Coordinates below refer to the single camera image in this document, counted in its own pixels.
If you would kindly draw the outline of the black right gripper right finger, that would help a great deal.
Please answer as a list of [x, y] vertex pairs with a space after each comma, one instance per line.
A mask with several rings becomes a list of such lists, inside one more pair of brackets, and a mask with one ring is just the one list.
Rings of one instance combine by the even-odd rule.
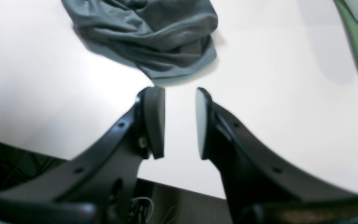
[[358, 224], [358, 194], [292, 165], [196, 90], [198, 148], [220, 173], [235, 224]]

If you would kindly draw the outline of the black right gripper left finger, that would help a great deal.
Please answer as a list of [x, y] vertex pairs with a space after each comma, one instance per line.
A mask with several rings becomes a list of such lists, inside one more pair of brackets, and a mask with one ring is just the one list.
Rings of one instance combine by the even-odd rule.
[[147, 87], [90, 148], [0, 192], [0, 224], [125, 224], [139, 166], [164, 156], [165, 89]]

